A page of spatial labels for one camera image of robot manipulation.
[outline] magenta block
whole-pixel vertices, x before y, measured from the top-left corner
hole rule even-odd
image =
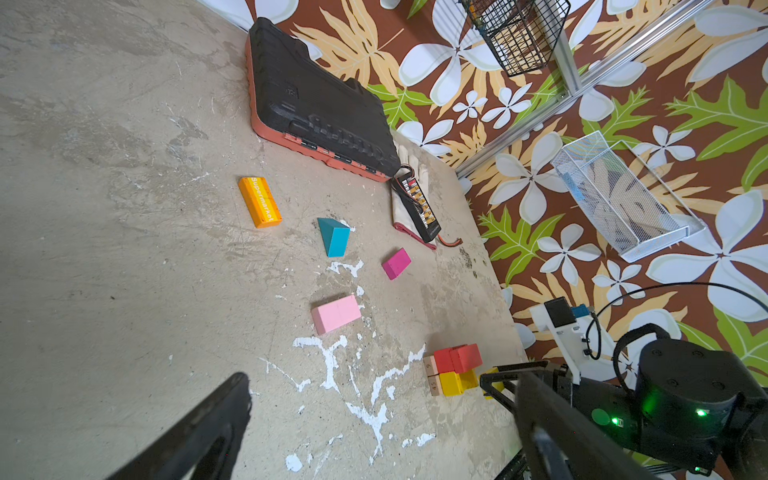
[[[406,253],[406,249],[401,248],[392,258],[382,264],[384,271],[390,280],[394,280],[408,265],[411,264],[411,257]]]
[[[360,307],[357,306],[354,295],[345,296],[312,309],[312,319],[315,321],[318,335],[344,326],[361,316]]]

